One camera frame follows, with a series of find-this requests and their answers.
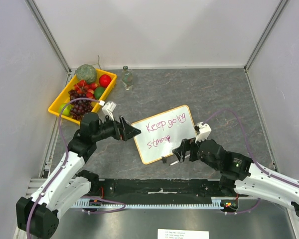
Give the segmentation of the pink capped whiteboard marker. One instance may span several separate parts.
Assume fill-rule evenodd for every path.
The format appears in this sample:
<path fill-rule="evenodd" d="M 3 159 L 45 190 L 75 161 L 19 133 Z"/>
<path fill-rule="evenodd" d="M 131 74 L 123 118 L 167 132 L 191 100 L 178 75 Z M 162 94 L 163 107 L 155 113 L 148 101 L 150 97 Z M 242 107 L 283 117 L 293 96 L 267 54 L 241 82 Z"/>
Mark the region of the pink capped whiteboard marker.
<path fill-rule="evenodd" d="M 190 155 L 186 155 L 182 161 L 178 161 L 178 160 L 177 160 L 177 161 L 171 163 L 170 166 L 173 166 L 173 165 L 176 165 L 176 164 L 178 164 L 178 163 L 180 163 L 180 162 L 183 162 L 185 159 L 187 159 L 187 158 L 189 158 L 189 157 L 190 157 Z"/>

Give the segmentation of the wood framed whiteboard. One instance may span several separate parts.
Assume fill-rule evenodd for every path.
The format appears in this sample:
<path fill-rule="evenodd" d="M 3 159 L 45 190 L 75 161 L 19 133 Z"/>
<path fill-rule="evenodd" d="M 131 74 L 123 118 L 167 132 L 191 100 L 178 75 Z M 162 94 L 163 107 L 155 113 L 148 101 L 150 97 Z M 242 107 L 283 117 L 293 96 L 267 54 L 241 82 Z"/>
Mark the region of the wood framed whiteboard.
<path fill-rule="evenodd" d="M 196 137 L 190 109 L 182 105 L 163 113 L 132 123 L 141 134 L 134 137 L 144 165 L 172 155 L 185 138 Z"/>

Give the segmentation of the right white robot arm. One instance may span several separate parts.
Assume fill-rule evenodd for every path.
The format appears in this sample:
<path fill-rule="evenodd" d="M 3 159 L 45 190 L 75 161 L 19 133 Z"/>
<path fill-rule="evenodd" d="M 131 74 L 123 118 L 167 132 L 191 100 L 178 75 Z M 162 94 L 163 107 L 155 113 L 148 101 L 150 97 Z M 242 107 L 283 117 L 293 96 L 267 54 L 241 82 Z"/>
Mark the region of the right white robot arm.
<path fill-rule="evenodd" d="M 299 217 L 299 180 L 265 168 L 240 153 L 225 150 L 210 139 L 182 140 L 172 153 L 182 162 L 189 153 L 191 162 L 200 160 L 221 173 L 218 190 L 224 196 L 248 195 L 294 210 Z"/>

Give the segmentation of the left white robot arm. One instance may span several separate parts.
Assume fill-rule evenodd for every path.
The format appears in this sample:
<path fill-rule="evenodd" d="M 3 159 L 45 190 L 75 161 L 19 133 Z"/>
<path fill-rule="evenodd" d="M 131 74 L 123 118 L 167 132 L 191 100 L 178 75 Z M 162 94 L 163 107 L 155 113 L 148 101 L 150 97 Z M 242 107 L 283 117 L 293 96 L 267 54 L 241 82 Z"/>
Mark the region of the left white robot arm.
<path fill-rule="evenodd" d="M 75 174 L 95 152 L 98 141 L 109 137 L 127 141 L 141 133 L 123 117 L 119 119 L 106 116 L 100 120 L 97 113 L 86 113 L 55 170 L 29 198 L 17 201 L 17 226 L 27 238 L 51 238 L 61 218 L 82 196 L 99 192 L 98 175 L 88 171 Z"/>

